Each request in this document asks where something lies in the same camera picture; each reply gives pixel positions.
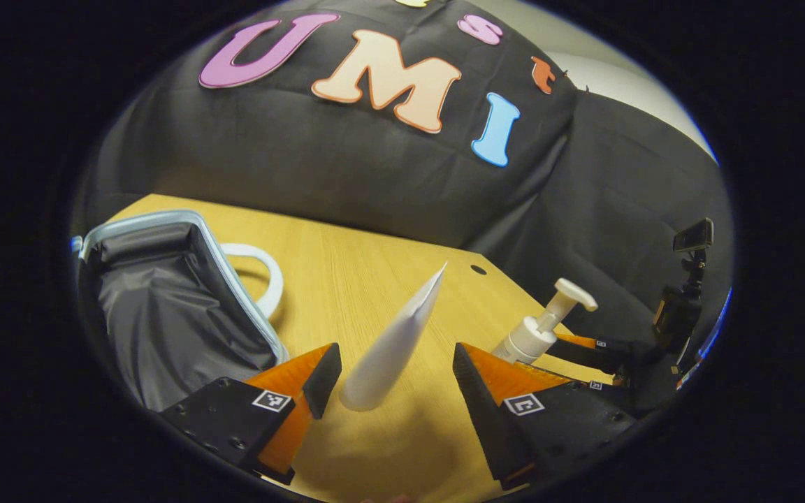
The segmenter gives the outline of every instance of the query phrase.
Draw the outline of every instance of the white handle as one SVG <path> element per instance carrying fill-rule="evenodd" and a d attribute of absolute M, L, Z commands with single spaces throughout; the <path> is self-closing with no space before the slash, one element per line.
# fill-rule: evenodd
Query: white handle
<path fill-rule="evenodd" d="M 272 313 L 275 312 L 275 308 L 278 307 L 278 302 L 281 302 L 282 292 L 284 292 L 284 276 L 282 276 L 281 268 L 278 267 L 278 262 L 262 249 L 256 248 L 256 246 L 226 242 L 222 244 L 222 247 L 223 253 L 226 255 L 252 257 L 266 265 L 269 270 L 269 287 L 263 293 L 263 296 L 256 301 L 256 305 L 259 306 L 259 311 L 262 311 L 266 318 L 271 317 Z"/>

